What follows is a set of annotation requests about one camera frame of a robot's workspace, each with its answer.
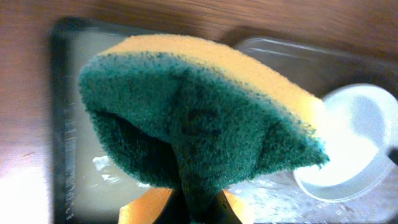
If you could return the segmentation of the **white plate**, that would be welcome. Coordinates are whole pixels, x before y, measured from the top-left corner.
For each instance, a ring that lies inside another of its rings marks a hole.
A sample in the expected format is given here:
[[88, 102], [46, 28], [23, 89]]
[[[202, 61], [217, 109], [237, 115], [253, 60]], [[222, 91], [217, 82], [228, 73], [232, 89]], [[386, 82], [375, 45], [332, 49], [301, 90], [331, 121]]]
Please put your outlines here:
[[299, 187], [324, 202], [344, 202], [375, 187], [396, 166], [397, 98], [371, 84], [347, 85], [323, 97], [332, 126], [323, 166], [294, 171]]

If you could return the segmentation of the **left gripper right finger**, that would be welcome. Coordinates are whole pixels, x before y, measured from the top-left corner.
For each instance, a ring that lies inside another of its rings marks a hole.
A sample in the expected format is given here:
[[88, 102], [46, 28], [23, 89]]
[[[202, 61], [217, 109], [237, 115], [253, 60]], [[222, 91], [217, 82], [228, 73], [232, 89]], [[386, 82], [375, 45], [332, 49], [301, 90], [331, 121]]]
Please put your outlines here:
[[212, 201], [205, 213], [206, 224], [242, 224], [242, 221], [233, 212], [227, 197], [221, 191]]

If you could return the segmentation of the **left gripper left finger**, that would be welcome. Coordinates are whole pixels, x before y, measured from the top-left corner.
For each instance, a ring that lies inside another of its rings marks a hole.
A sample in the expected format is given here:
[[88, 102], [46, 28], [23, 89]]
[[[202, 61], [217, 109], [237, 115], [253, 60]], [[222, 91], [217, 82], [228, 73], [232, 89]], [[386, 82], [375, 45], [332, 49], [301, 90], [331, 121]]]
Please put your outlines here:
[[189, 224], [190, 215], [183, 192], [174, 190], [154, 224]]

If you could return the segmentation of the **green yellow sponge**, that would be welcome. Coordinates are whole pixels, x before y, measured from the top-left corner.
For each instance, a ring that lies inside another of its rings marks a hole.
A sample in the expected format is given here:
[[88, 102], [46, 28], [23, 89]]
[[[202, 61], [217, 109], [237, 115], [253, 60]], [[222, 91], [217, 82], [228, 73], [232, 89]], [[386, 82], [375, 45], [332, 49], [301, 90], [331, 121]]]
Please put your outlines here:
[[321, 99], [227, 45], [132, 36], [80, 70], [108, 156], [135, 179], [181, 191], [193, 222], [229, 185], [328, 162]]

